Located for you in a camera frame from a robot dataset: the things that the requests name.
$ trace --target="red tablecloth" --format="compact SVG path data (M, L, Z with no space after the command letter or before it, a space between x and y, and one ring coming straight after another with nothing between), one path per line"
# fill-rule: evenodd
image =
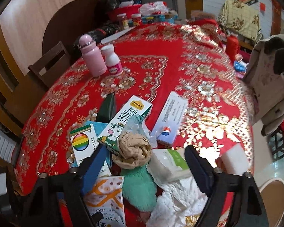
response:
M174 148L192 144L213 162L240 142L252 166L245 99L215 31L212 24L135 28L114 42L124 67L116 78L107 73L92 78L79 59L50 88L23 128L25 139L15 170L23 193L31 191L40 173L61 174L71 167L74 154L69 132L86 120L95 120L111 92L118 110L133 94L152 102L152 114L146 121L151 130L169 93L176 91L190 102ZM226 215L220 225L225 224ZM143 220L137 210L126 208L127 226L145 226Z

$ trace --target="floral tablecloth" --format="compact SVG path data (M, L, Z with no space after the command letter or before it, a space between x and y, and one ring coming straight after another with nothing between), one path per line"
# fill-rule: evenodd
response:
M24 194L42 172L61 174L74 162L69 132L95 120L107 94L114 92L117 110L137 95L152 102L146 120L151 130L171 91L189 99L174 149L193 145L214 164L220 154L240 142L253 163L251 127L244 94L228 56L219 46L216 27L151 24L114 41L124 71L113 78L92 78L79 59L49 89L25 124L16 177ZM219 225L225 224L228 195ZM145 226L143 214L125 206L127 226ZM69 217L62 209L64 220Z

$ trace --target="white yogurt bottle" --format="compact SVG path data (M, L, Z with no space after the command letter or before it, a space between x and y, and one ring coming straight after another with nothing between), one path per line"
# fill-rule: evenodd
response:
M108 44L102 47L101 52L105 57L105 64L111 76L116 77L122 74L123 67L119 57L114 51L114 45Z

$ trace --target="green plush toy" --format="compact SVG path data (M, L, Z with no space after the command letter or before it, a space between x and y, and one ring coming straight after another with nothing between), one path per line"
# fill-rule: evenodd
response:
M147 172L146 166L133 170L121 169L124 176L122 195L139 211L152 211L157 202L157 185Z

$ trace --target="pepsi logo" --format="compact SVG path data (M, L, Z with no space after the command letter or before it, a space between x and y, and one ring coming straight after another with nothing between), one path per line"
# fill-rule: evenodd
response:
M169 135L171 132L169 127L164 127L163 131L162 131L162 135Z

